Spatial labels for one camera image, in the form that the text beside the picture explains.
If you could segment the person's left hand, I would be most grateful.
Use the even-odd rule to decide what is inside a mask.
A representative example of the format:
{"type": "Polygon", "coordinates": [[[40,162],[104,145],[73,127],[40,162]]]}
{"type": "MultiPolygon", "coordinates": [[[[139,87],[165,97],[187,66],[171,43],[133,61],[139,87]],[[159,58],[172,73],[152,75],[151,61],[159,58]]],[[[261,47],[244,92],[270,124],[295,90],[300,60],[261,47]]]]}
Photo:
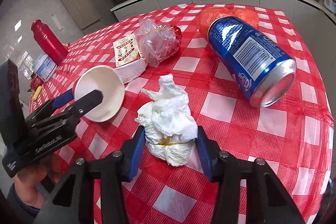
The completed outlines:
{"type": "Polygon", "coordinates": [[[55,184],[59,182],[62,176],[60,159],[54,153],[41,163],[23,168],[14,176],[15,191],[23,203],[37,209],[43,206],[45,198],[35,189],[35,186],[48,175],[49,171],[53,182],[55,184]]]}

